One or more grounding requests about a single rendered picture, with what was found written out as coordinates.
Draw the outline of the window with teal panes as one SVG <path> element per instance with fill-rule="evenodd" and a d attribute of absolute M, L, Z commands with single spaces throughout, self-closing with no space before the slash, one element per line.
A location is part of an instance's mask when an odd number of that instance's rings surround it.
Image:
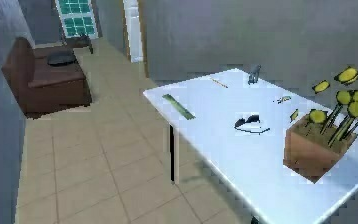
<path fill-rule="evenodd" d="M 92 0 L 55 0 L 64 35 L 67 38 L 87 35 L 98 37 Z"/>

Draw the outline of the yellow pencil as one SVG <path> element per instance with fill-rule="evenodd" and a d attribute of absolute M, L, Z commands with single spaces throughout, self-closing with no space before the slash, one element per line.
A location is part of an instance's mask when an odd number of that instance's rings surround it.
<path fill-rule="evenodd" d="M 216 83 L 216 84 L 222 86 L 223 88 L 228 88 L 227 85 L 221 83 L 220 81 L 218 81 L 218 80 L 216 80 L 216 79 L 210 78 L 210 80 L 212 80 L 214 83 Z"/>

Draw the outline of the yellow plant in brown box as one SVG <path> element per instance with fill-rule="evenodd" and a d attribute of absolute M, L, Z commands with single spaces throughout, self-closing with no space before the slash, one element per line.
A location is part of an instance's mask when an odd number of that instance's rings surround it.
<path fill-rule="evenodd" d="M 358 137 L 358 89 L 339 90 L 335 100 L 332 112 L 312 108 L 286 131 L 283 164 L 313 183 Z"/>

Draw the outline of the grey small figurine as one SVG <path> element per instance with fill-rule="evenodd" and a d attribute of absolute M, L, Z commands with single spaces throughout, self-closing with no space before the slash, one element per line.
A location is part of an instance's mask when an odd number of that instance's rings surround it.
<path fill-rule="evenodd" d="M 260 69 L 261 69 L 260 65 L 255 65 L 251 69 L 251 71 L 249 72 L 248 84 L 255 84 L 258 82 Z"/>

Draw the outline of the white table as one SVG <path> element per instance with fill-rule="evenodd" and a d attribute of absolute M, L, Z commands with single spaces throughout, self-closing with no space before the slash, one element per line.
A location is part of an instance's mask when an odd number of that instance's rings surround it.
<path fill-rule="evenodd" d="M 186 120 L 165 94 L 195 118 Z M 317 108 L 311 100 L 265 80 L 248 84 L 247 73 L 238 69 L 149 89 L 144 95 L 262 224 L 327 224 L 358 191 L 358 137 L 316 183 L 284 166 L 290 116 Z M 277 104 L 283 96 L 291 100 Z M 270 130 L 258 135 L 234 129 L 238 119 L 253 114 Z"/>

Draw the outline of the black round cushion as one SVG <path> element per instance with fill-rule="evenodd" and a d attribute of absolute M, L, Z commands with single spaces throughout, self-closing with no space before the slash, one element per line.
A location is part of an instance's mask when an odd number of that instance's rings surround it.
<path fill-rule="evenodd" d="M 50 66 L 63 66 L 75 63 L 76 61 L 77 59 L 71 51 L 55 52 L 47 57 L 47 63 Z"/>

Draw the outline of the white room door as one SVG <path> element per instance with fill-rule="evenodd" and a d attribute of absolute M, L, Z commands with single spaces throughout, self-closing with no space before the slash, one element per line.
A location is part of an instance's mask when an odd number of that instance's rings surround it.
<path fill-rule="evenodd" d="M 132 63 L 143 60 L 142 38 L 140 30 L 137 0 L 123 0 L 130 60 Z"/>

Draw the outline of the green flat strip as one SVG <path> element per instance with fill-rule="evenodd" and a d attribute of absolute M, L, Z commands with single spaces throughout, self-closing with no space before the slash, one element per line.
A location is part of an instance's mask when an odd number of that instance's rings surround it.
<path fill-rule="evenodd" d="M 190 111 L 188 111 L 179 101 L 177 101 L 172 95 L 165 94 L 163 95 L 163 98 L 167 100 L 186 120 L 191 120 L 195 118 L 195 116 Z"/>

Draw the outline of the black sunglasses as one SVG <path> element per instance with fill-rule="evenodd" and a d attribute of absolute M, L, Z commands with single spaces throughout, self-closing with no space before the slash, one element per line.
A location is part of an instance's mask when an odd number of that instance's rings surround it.
<path fill-rule="evenodd" d="M 246 118 L 238 119 L 234 124 L 234 129 L 250 134 L 261 135 L 270 130 L 269 127 L 262 126 L 260 115 L 253 114 Z"/>

